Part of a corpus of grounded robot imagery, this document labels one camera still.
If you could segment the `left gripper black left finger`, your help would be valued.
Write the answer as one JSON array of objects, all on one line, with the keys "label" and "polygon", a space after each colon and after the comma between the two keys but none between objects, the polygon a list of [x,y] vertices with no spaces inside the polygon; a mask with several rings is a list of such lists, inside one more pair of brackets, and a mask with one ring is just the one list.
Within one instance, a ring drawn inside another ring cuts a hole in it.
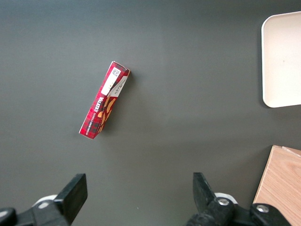
[{"label": "left gripper black left finger", "polygon": [[33,224],[35,226],[70,226],[86,199],[86,174],[77,174],[59,194],[43,197],[33,205]]}]

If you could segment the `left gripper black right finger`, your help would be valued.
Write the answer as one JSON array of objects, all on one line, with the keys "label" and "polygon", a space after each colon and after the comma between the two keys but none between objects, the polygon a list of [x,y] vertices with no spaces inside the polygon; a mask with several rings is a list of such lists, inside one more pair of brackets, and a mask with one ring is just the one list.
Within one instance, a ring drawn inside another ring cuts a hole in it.
[{"label": "left gripper black right finger", "polygon": [[189,226],[227,226],[230,224],[234,203],[226,197],[217,197],[203,173],[193,174],[193,198],[198,213],[188,220]]}]

